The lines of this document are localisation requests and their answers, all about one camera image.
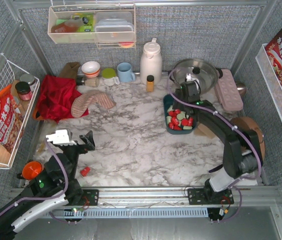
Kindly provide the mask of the red coffee capsule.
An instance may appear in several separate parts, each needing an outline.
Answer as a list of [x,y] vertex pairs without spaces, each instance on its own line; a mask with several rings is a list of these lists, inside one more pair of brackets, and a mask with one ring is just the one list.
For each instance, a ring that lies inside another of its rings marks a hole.
[[90,167],[85,167],[84,169],[82,169],[80,171],[80,174],[83,176],[83,177],[86,177],[88,175],[88,173],[90,172]]

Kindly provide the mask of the teal plastic storage basket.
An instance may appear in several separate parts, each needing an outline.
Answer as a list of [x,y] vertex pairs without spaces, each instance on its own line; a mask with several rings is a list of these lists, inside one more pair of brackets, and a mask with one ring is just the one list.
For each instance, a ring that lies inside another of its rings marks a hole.
[[170,94],[163,98],[166,130],[172,135],[190,134],[194,128],[194,119],[184,111],[173,107],[174,99]]

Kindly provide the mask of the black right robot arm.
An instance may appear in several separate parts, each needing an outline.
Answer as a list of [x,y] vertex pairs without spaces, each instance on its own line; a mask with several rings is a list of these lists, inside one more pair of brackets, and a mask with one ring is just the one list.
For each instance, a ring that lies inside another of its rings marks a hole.
[[253,179],[251,173],[261,174],[263,157],[255,130],[244,130],[229,122],[207,100],[200,100],[196,81],[184,82],[172,94],[174,105],[193,118],[193,123],[205,125],[224,144],[223,160],[217,174],[204,185],[207,200],[219,195],[241,179]]

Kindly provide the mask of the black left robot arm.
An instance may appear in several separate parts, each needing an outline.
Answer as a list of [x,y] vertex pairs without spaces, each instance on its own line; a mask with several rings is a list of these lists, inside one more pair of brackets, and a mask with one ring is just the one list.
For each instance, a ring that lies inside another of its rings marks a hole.
[[82,144],[71,139],[69,130],[61,140],[59,134],[47,136],[45,144],[51,158],[23,191],[0,209],[0,240],[12,240],[34,220],[66,205],[95,204],[87,199],[75,177],[78,158],[95,150],[93,132],[80,135]]

